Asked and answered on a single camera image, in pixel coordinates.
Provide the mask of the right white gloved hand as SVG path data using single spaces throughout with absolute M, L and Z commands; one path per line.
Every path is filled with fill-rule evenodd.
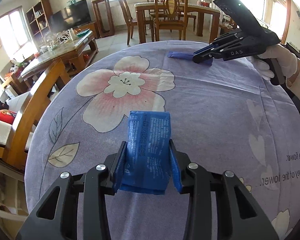
M 293 83 L 300 73 L 300 66 L 297 57 L 285 47 L 277 44 L 269 46 L 263 54 L 258 55 L 261 59 L 276 59 L 281 67 L 283 75 L 290 83 Z M 274 77 L 270 66 L 262 60 L 253 56 L 247 57 L 258 73 L 267 81 Z

